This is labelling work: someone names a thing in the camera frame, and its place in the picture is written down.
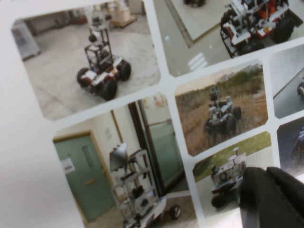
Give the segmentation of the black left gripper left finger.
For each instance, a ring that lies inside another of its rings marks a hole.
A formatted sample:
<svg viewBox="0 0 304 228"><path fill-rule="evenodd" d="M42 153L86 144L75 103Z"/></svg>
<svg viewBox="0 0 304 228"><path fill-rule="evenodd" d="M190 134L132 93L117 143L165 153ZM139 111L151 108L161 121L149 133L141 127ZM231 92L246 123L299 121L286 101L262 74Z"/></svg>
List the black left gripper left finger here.
<svg viewBox="0 0 304 228"><path fill-rule="evenodd" d="M240 212L244 228L290 228L293 208L266 170L248 167L240 193Z"/></svg>

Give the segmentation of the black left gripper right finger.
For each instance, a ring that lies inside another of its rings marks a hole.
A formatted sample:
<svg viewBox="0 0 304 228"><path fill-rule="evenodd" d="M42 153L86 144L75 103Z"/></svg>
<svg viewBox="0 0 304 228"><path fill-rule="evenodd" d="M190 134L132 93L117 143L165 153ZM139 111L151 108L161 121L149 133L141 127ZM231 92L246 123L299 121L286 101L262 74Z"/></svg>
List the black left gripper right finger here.
<svg viewBox="0 0 304 228"><path fill-rule="evenodd" d="M278 167L268 167L266 172L273 179L278 193L278 205L274 212L278 216L279 228L302 228L304 226L304 184Z"/></svg>

